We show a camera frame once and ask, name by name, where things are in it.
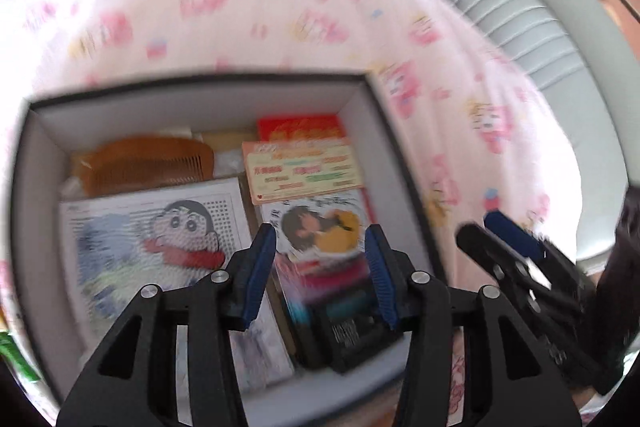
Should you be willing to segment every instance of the green object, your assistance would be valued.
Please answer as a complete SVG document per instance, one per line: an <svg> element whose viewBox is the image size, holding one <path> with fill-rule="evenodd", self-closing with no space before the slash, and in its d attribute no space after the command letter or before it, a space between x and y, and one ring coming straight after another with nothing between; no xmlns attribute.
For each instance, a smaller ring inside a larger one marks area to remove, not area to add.
<svg viewBox="0 0 640 427"><path fill-rule="evenodd" d="M9 364L28 381L37 382L40 380L40 376L24 359L15 341L6 331L0 332L0 355L4 356Z"/></svg>

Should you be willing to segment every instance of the black cartoon hair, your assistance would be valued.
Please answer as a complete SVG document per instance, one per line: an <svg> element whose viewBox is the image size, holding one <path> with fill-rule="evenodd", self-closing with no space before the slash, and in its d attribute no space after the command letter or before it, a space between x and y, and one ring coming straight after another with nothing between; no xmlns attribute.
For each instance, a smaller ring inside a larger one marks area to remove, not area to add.
<svg viewBox="0 0 640 427"><path fill-rule="evenodd" d="M326 232L327 230L333 227L342 227L345 230L351 230L350 227L345 227L338 216L334 217L322 217L317 212L310 210L308 206L300 205L294 206L289 212L287 212L284 216L282 216L282 221L280 222L280 229L284 233L284 235L289 239L289 242L293 248L298 251L305 251L311 248L314 245L314 234L307 235L306 237L300 237L296 232L301 230L302 227L302 216L305 214L311 214L318 221L320 221L320 230L321 232Z"/></svg>
<svg viewBox="0 0 640 427"><path fill-rule="evenodd" d="M207 223L207 233L215 232L213 228L213 219L211 219L211 214L209 214L209 211L206 209L206 207L202 203L198 203L197 201L191 201L191 200L174 201L174 203L168 204L164 208L163 212L169 212L169 210L174 210L176 208L178 209L186 208L188 211L204 217L205 222Z"/></svg>

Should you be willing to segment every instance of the yellow card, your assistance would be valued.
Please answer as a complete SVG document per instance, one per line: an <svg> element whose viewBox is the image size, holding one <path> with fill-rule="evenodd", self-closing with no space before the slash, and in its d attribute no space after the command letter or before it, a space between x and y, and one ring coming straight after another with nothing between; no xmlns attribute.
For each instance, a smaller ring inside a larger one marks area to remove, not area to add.
<svg viewBox="0 0 640 427"><path fill-rule="evenodd" d="M244 142L242 153L254 204L364 186L346 138Z"/></svg>

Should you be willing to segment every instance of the comb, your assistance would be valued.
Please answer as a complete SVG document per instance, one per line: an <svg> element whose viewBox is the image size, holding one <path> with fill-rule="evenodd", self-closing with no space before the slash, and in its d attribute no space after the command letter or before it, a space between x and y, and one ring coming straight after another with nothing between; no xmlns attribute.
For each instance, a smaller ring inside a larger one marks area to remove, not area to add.
<svg viewBox="0 0 640 427"><path fill-rule="evenodd" d="M213 151L175 137L125 138L82 159L78 177L90 198L213 179Z"/></svg>

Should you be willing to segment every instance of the gray leather headboard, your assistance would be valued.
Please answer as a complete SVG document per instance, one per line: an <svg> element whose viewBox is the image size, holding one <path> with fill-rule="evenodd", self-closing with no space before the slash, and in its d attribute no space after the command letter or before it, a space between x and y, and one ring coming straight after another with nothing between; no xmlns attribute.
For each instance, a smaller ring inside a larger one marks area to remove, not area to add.
<svg viewBox="0 0 640 427"><path fill-rule="evenodd" d="M624 37L597 0L452 1L529 73L571 140L578 259L607 250L627 175L640 182L640 68Z"/></svg>

